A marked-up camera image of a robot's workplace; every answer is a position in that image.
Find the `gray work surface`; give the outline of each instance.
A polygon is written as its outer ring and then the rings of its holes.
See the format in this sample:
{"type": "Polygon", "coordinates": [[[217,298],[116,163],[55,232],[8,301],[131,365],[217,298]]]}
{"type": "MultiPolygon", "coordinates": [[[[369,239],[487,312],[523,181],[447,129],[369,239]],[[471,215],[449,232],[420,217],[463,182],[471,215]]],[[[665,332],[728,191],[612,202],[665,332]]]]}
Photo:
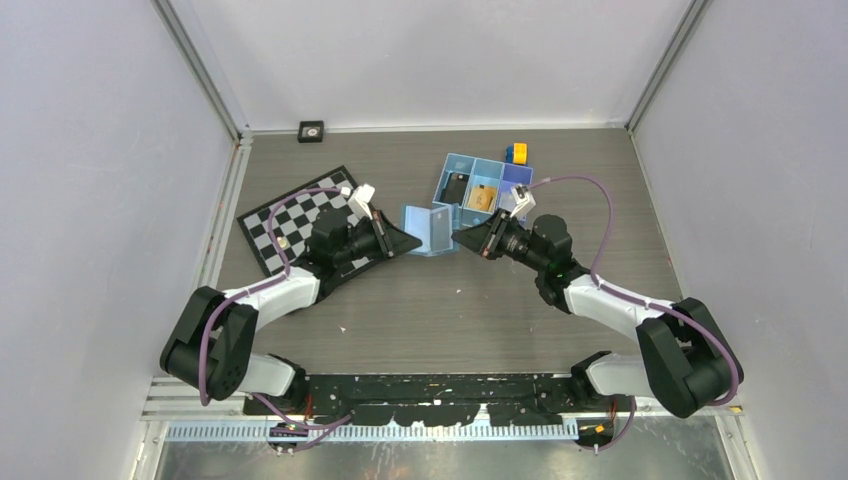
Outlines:
{"type": "MultiPolygon", "coordinates": [[[[601,274],[630,290],[676,300],[679,289],[633,146],[624,130],[328,133],[323,143],[294,135],[257,136],[236,214],[245,213],[339,165],[377,189],[373,204],[397,223],[401,206],[430,206],[450,153],[502,159],[526,142],[534,180],[597,176],[613,195],[616,223],[601,274]]],[[[607,223],[603,195],[580,180],[536,190],[536,215],[562,216],[575,257],[589,266],[607,223]]],[[[263,277],[233,227],[218,288],[263,277]]],[[[600,323],[547,306],[534,272],[507,257],[469,251],[405,255],[343,285],[323,302],[257,333],[254,351],[315,373],[566,372],[599,350],[636,353],[600,323]]]]}

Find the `white wall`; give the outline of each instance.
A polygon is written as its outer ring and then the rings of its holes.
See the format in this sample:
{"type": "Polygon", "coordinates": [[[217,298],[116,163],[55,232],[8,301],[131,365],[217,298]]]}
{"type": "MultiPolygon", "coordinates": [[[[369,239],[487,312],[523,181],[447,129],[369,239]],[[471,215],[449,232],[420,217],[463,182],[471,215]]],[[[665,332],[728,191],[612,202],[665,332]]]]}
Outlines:
{"type": "Polygon", "coordinates": [[[689,0],[179,3],[233,110],[279,130],[623,124],[689,0]]]}
{"type": "Polygon", "coordinates": [[[0,476],[115,480],[232,147],[149,2],[50,3],[0,14],[0,476]]]}
{"type": "Polygon", "coordinates": [[[681,283],[743,362],[764,478],[845,478],[848,4],[713,2],[637,131],[681,283]]]}

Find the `black and white checkerboard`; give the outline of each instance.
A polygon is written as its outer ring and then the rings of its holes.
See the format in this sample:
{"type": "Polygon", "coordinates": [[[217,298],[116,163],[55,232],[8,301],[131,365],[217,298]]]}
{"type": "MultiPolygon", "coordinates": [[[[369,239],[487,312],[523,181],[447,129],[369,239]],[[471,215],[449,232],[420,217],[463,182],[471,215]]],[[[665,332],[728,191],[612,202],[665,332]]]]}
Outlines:
{"type": "MultiPolygon", "coordinates": [[[[281,200],[289,195],[306,188],[342,188],[349,187],[351,190],[357,187],[356,180],[350,175],[344,166],[336,168],[324,175],[313,179],[289,192],[280,195],[270,202],[259,206],[250,212],[240,216],[237,220],[241,226],[253,255],[259,262],[259,266],[266,276],[275,275],[283,271],[283,260],[277,255],[277,250],[271,244],[268,236],[268,217],[271,211],[281,200]]],[[[272,220],[274,237],[286,239],[287,247],[284,249],[289,260],[294,260],[306,250],[306,239],[312,234],[312,222],[318,217],[321,210],[327,208],[340,208],[348,214],[348,222],[355,224],[356,217],[347,206],[347,199],[338,193],[316,193],[305,194],[290,200],[283,205],[272,220]]],[[[363,258],[342,267],[342,276],[364,271],[371,259],[363,258]]]]}

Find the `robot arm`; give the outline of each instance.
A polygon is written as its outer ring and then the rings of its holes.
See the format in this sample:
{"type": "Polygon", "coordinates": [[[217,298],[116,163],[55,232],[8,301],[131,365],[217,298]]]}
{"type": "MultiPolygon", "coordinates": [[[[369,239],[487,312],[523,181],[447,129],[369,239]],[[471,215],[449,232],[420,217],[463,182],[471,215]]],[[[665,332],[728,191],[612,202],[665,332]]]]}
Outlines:
{"type": "Polygon", "coordinates": [[[421,246],[421,241],[404,233],[373,208],[374,188],[358,187],[348,206],[358,218],[349,225],[347,213],[322,211],[312,224],[306,252],[292,262],[288,278],[273,283],[264,279],[253,285],[218,291],[201,287],[192,293],[159,360],[162,370],[198,387],[200,345],[204,326],[225,299],[246,296],[227,305],[215,320],[216,339],[210,339],[206,360],[207,394],[223,400],[235,391],[266,393],[279,397],[305,375],[298,365],[271,355],[251,353],[255,333],[277,318],[314,305],[327,298],[363,269],[351,262],[368,257],[372,263],[396,258],[421,246]]]}
{"type": "Polygon", "coordinates": [[[486,222],[455,232],[453,239],[488,260],[507,255],[523,263],[537,272],[536,287],[547,304],[603,323],[638,343],[641,355],[599,352],[572,368],[572,375],[586,384],[588,396],[655,397],[672,414],[685,418],[728,391],[731,368],[737,369],[741,382],[742,368],[703,303],[694,298],[676,303],[652,299],[600,277],[593,279],[572,256],[565,221],[541,215],[532,229],[525,229],[517,217],[535,200],[523,186],[513,187],[512,194],[512,213],[499,209],[486,222]],[[711,341],[663,311],[669,309],[688,316],[721,342],[734,365],[711,341]]]}

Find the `black item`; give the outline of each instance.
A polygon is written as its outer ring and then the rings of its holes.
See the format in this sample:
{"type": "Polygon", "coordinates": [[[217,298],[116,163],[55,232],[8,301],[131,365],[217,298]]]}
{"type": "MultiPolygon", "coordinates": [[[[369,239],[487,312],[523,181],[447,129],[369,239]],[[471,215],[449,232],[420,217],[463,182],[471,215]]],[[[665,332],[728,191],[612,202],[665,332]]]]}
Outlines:
{"type": "MultiPolygon", "coordinates": [[[[583,395],[573,378],[538,374],[451,374],[451,375],[311,375],[312,412],[316,423],[326,424],[350,414],[354,425],[425,426],[468,425],[486,405],[492,426],[557,425],[560,413],[606,414],[611,397],[583,395]]],[[[614,397],[621,408],[629,408],[626,397],[614,397]]],[[[286,404],[276,398],[280,408],[286,404]]],[[[305,407],[293,413],[303,413],[305,407]]],[[[246,415],[269,415],[259,401],[246,400],[246,415]]]]}
{"type": "Polygon", "coordinates": [[[581,429],[589,427],[586,430],[580,430],[579,438],[574,441],[577,445],[585,447],[587,450],[594,450],[595,445],[603,447],[612,441],[613,433],[615,433],[615,423],[612,420],[598,422],[597,420],[577,420],[577,428],[581,429]],[[595,425],[600,424],[603,430],[598,432],[595,425]]]}
{"type": "Polygon", "coordinates": [[[464,173],[451,173],[439,201],[442,203],[461,204],[465,199],[465,189],[468,187],[468,175],[464,173]]]}
{"type": "MultiPolygon", "coordinates": [[[[224,294],[211,287],[200,287],[191,294],[159,358],[162,370],[197,388],[203,327],[223,301],[224,294]]],[[[244,379],[258,315],[253,307],[233,303],[218,317],[213,328],[221,327],[221,334],[217,340],[209,339],[206,360],[206,392],[210,398],[224,400],[244,379]]]]}
{"type": "MultiPolygon", "coordinates": [[[[507,255],[532,268],[538,272],[536,288],[545,303],[566,313],[570,312],[564,289],[572,280],[589,273],[574,260],[571,235],[565,221],[555,215],[540,216],[528,231],[510,218],[509,212],[498,209],[484,223],[456,231],[452,238],[483,258],[494,260],[507,255]]],[[[687,298],[673,308],[709,330],[728,349],[741,383],[742,366],[707,307],[687,298]]],[[[730,388],[730,365],[712,343],[675,317],[664,314],[648,318],[636,327],[636,336],[651,391],[675,416],[689,417],[730,388]],[[679,342],[689,342],[691,346],[681,346],[679,342]]]]}
{"type": "Polygon", "coordinates": [[[274,397],[276,399],[277,408],[283,412],[290,412],[304,408],[306,406],[306,400],[309,397],[309,380],[306,379],[306,370],[287,358],[278,357],[273,354],[269,355],[294,369],[294,377],[292,378],[286,393],[279,397],[274,397]]]}
{"type": "Polygon", "coordinates": [[[300,122],[297,129],[297,141],[300,143],[321,143],[324,141],[324,121],[300,122]]]}
{"type": "Polygon", "coordinates": [[[454,241],[488,260],[507,255],[537,272],[536,288],[542,300],[566,313],[563,290],[589,271],[574,259],[571,235],[565,221],[556,215],[542,215],[525,229],[509,212],[498,209],[485,222],[451,235],[454,241]]]}
{"type": "MultiPolygon", "coordinates": [[[[701,301],[686,298],[674,310],[698,322],[715,335],[730,352],[737,366],[739,383],[745,377],[742,365],[724,339],[709,309],[701,301]]],[[[695,329],[681,325],[672,315],[648,318],[636,327],[639,349],[648,374],[651,391],[663,407],[680,418],[723,395],[730,386],[730,365],[711,342],[695,329]],[[678,340],[691,346],[681,348],[678,340]]]]}
{"type": "Polygon", "coordinates": [[[342,268],[358,258],[371,258],[372,264],[390,260],[421,246],[421,240],[409,235],[385,219],[383,212],[369,205],[371,216],[351,226],[339,210],[318,214],[312,235],[306,240],[306,252],[292,265],[311,272],[321,281],[316,303],[352,278],[342,268]]]}
{"type": "Polygon", "coordinates": [[[610,353],[612,352],[609,350],[598,352],[571,367],[571,378],[574,382],[573,391],[575,401],[580,404],[586,404],[589,402],[596,402],[601,398],[601,394],[599,394],[595,390],[595,387],[592,386],[592,382],[589,380],[589,374],[586,371],[596,360],[601,357],[605,357],[610,353]]]}
{"type": "MultiPolygon", "coordinates": [[[[289,425],[284,422],[280,422],[276,426],[278,428],[289,427],[289,425]]],[[[268,434],[268,445],[278,452],[288,450],[290,448],[297,448],[297,443],[290,441],[290,439],[292,438],[300,438],[300,435],[296,435],[294,433],[285,433],[279,430],[273,430],[268,434]]]]}

